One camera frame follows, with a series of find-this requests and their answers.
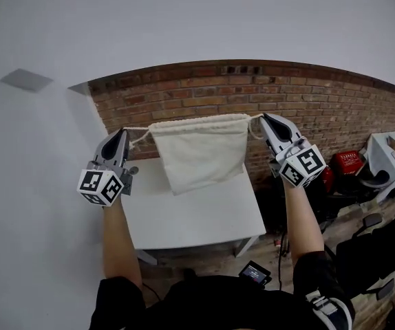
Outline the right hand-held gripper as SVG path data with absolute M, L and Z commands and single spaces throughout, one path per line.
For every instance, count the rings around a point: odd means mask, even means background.
M 302 137 L 293 122 L 264 113 L 259 123 L 267 146 L 277 154 L 268 163 L 274 177 L 280 176 L 293 187 L 306 187 L 325 169 L 318 147 Z

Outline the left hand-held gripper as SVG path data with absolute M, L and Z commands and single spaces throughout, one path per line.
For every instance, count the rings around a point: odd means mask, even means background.
M 109 134 L 97 146 L 94 161 L 81 171 L 77 192 L 94 205 L 113 205 L 120 195 L 130 195 L 136 166 L 123 168 L 129 153 L 129 136 L 121 128 Z

